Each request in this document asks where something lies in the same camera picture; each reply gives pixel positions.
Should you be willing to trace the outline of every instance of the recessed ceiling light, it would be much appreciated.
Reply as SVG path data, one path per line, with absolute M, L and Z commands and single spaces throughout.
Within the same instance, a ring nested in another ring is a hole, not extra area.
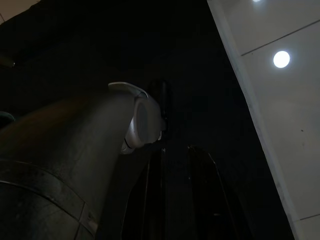
M 278 51 L 273 57 L 273 63 L 277 68 L 284 68 L 290 62 L 290 55 L 286 51 Z

